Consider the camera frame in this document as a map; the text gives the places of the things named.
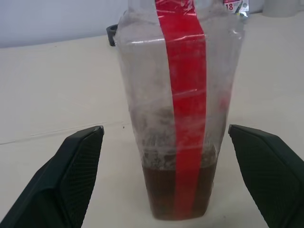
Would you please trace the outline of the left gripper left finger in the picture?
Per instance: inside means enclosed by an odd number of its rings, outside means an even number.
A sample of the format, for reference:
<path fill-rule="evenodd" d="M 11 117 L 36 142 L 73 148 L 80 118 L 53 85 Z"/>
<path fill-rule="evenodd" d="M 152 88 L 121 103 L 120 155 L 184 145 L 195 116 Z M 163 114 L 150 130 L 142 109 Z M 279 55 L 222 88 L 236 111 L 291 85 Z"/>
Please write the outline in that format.
<path fill-rule="evenodd" d="M 68 136 L 31 178 L 2 228 L 79 228 L 95 186 L 104 136 L 94 126 Z"/>

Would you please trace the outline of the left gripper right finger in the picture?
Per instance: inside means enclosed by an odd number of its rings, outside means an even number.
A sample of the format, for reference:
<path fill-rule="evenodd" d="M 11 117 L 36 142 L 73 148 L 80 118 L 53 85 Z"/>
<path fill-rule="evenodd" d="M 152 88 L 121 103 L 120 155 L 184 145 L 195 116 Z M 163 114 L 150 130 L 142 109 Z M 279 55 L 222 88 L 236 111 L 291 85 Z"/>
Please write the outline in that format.
<path fill-rule="evenodd" d="M 270 228 L 304 226 L 304 161 L 278 136 L 232 124 L 243 181 Z"/>

